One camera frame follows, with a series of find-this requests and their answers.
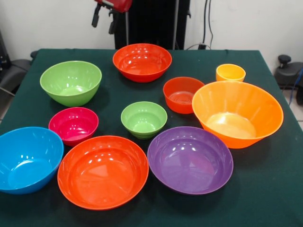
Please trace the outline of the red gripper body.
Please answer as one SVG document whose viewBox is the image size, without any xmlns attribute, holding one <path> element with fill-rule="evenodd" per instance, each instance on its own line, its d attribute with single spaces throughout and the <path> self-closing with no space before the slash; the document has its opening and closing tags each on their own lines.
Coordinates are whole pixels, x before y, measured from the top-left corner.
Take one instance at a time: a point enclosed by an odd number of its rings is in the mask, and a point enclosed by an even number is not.
<svg viewBox="0 0 303 227">
<path fill-rule="evenodd" d="M 95 2 L 108 9 L 113 9 L 117 12 L 124 13 L 130 9 L 133 1 L 132 0 L 95 0 Z"/>
</svg>

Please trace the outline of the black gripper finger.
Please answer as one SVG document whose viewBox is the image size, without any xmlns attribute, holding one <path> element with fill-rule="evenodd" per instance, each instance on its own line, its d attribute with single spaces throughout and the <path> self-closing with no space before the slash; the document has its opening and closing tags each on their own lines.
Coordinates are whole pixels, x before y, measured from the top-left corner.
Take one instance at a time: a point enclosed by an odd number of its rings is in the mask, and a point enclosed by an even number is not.
<svg viewBox="0 0 303 227">
<path fill-rule="evenodd" d="M 98 25 L 98 20 L 99 20 L 99 11 L 101 9 L 101 5 L 97 5 L 93 14 L 93 19 L 91 25 L 93 27 L 97 27 Z"/>
<path fill-rule="evenodd" d="M 109 31 L 108 31 L 108 33 L 110 35 L 113 35 L 115 33 L 117 22 L 118 22 L 118 12 L 117 11 L 110 11 L 108 15 L 113 16 L 113 21 L 111 22 L 111 24 L 109 26 Z"/>
</svg>

